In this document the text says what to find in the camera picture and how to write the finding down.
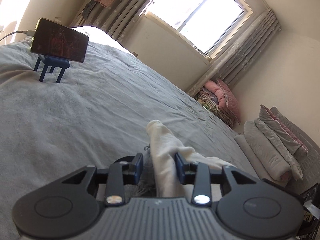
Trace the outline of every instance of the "curtain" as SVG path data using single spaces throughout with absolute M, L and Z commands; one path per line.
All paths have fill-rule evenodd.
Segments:
M 110 7 L 105 8 L 91 0 L 71 27 L 100 28 L 121 44 L 150 2 L 151 0 L 114 0 Z
M 194 97 L 209 79 L 215 81 L 219 78 L 230 89 L 234 88 L 279 30 L 275 14 L 272 9 L 267 9 L 212 63 L 187 94 Z

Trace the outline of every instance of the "stack of bedding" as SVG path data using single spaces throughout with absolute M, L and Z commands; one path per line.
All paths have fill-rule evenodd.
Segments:
M 261 179 L 281 186 L 291 178 L 303 179 L 300 162 L 307 157 L 308 148 L 267 107 L 260 106 L 259 118 L 247 121 L 244 135 L 235 140 Z
M 217 83 L 209 80 L 198 92 L 195 99 L 230 128 L 235 122 L 240 124 L 238 101 L 228 86 L 220 79 L 217 79 Z

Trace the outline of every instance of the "silver screw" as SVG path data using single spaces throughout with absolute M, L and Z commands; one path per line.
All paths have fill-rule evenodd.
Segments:
M 210 198 L 206 195 L 198 195 L 193 198 L 193 201 L 198 204 L 207 204 L 210 201 Z
M 109 197 L 107 197 L 107 202 L 109 204 L 119 204 L 122 202 L 122 197 L 117 196 L 117 195 L 109 196 Z

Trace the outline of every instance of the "gray quilt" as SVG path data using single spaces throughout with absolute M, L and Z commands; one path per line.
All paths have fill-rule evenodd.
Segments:
M 256 176 L 223 121 L 133 55 L 89 43 L 85 62 L 33 67 L 30 39 L 0 46 L 0 238 L 18 234 L 15 201 L 84 165 L 108 167 L 144 152 L 147 123 L 160 120 L 186 146 Z

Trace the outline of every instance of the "phone screen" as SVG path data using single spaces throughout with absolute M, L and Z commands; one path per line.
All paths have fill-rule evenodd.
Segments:
M 45 56 L 84 62 L 89 37 L 76 30 L 41 18 L 32 38 L 30 51 Z

